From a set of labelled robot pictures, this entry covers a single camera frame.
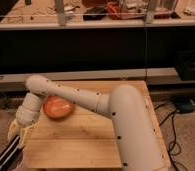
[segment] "power cord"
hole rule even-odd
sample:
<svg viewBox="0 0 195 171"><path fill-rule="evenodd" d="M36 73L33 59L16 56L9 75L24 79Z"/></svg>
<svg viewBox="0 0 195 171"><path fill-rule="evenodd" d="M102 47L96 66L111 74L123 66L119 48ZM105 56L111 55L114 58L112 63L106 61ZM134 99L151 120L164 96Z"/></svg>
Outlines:
<svg viewBox="0 0 195 171"><path fill-rule="evenodd" d="M167 105L167 104L169 104L169 103L171 103L171 101L167 101L167 102L165 102L165 103L161 103L161 104L159 104L158 106L156 106L156 107L154 108L154 110L157 110L157 109L159 109L159 108L161 108L161 107L163 107L163 106L165 106L165 105Z"/></svg>
<svg viewBox="0 0 195 171"><path fill-rule="evenodd" d="M158 109L158 108L160 108L160 107L162 107L162 106L164 106L164 105L166 105L168 103L169 102L166 102L164 104L161 104L159 107L157 106L156 108ZM163 126L163 124L172 116L172 120L171 120L172 122L171 123L172 123L172 130L173 130L174 140L169 143L169 147L168 147L168 150L167 150L168 151L168 155L169 155L169 158L171 160L171 163L172 163L175 171L179 171L179 168L178 168L177 165L180 165L182 168L184 168L185 171L188 171L188 169L182 163L180 163L180 162L175 161L175 160L172 159L172 156L177 156L182 151L180 144L177 142L177 135L176 135L176 129L175 129L175 123L174 123L174 118L175 118L175 115L177 114L177 112L178 112L178 110L175 109L174 111L172 111L171 113L169 113L163 119L163 121L161 121L160 126ZM176 153L172 153L173 150L175 149L175 146L178 146L178 149L179 150Z"/></svg>

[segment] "black dot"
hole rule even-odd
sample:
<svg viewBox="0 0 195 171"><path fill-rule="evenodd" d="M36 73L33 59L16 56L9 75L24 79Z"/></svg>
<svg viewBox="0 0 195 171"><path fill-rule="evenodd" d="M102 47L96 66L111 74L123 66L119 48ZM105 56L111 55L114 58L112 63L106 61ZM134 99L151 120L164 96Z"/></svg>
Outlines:
<svg viewBox="0 0 195 171"><path fill-rule="evenodd" d="M128 166L128 163L123 163L123 166L127 167Z"/></svg>

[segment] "wooden table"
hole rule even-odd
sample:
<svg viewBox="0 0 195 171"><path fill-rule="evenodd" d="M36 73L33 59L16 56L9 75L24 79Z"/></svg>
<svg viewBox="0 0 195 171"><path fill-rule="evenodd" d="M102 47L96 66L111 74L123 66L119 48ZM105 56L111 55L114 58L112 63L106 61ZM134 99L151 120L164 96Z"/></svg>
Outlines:
<svg viewBox="0 0 195 171"><path fill-rule="evenodd" d="M156 136L167 166L170 160L153 105L144 81L64 81L65 86L110 92L119 84L137 87L147 101ZM76 106L63 120L41 114L24 149L27 168L94 168L121 170L114 130L110 119Z"/></svg>
<svg viewBox="0 0 195 171"><path fill-rule="evenodd" d="M64 4L74 4L80 7L75 11L76 16L69 22L83 22L82 15L87 8L84 7L81 0L64 0ZM183 20L195 19L195 16L184 14L183 10L187 4L188 0L179 0L176 7L176 13L181 17L180 19ZM192 0L191 5L195 5L195 0ZM54 10L51 10L54 7L54 0L32 0L32 4L28 6L25 5L25 0L19 0L1 23L57 23L57 14ZM111 19L105 17L103 20L107 21Z"/></svg>

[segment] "cable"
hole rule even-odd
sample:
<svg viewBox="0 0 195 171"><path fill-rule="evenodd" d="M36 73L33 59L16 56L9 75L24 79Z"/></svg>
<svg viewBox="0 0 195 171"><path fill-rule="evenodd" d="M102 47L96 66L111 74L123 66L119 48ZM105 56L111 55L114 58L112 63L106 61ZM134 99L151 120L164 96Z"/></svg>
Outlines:
<svg viewBox="0 0 195 171"><path fill-rule="evenodd" d="M162 126L162 125L167 121L167 119L168 119L170 116L174 115L176 112L177 112L177 110L175 109L173 112L169 113L169 114L163 119L163 121L160 123L160 126Z"/></svg>
<svg viewBox="0 0 195 171"><path fill-rule="evenodd" d="M144 80L147 81L148 77L148 30L146 26L146 21L144 21L144 28L145 28L145 78Z"/></svg>
<svg viewBox="0 0 195 171"><path fill-rule="evenodd" d="M161 107L163 107L163 106L165 106L165 105L167 105L167 104L169 104L169 103L171 103L171 101L167 101L167 102L165 102L165 103L159 104L158 106L156 106L156 107L154 108L154 110L157 110L157 109L159 109L159 108L161 108Z"/></svg>
<svg viewBox="0 0 195 171"><path fill-rule="evenodd" d="M171 164L173 165L175 171L179 171L179 168L177 167L177 164L180 165L182 168L184 168L185 171L188 171L188 169L180 162L178 161L175 161L172 159L172 156L177 156L181 153L182 149L181 149L181 146L180 144L177 142L177 134L176 134L176 129L175 129L175 123L174 123L174 118L175 118L175 115L177 113L177 109L175 109L174 111L172 111L171 113L169 113L164 119L163 121L160 123L160 126L162 126L170 116L172 116L172 120L171 120L171 123L172 123L172 130L173 130L173 135L174 135L174 140L171 141L169 143L169 147L168 147L168 155L169 155L169 158L170 158L170 161L171 161ZM175 146L178 146L179 148L179 151L176 152L176 153L172 153L172 151L174 150Z"/></svg>

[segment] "red object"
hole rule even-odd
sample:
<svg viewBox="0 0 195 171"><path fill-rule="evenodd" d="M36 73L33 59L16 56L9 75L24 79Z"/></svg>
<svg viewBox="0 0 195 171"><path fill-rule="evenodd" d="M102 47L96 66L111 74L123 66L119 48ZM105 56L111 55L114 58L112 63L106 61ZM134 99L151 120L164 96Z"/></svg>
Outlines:
<svg viewBox="0 0 195 171"><path fill-rule="evenodd" d="M107 3L107 11L109 13L109 16L113 20L121 19L120 14L119 14L119 4L117 2L108 2Z"/></svg>
<svg viewBox="0 0 195 171"><path fill-rule="evenodd" d="M49 96L43 104L44 113L50 118L63 118L69 115L74 104L57 96Z"/></svg>

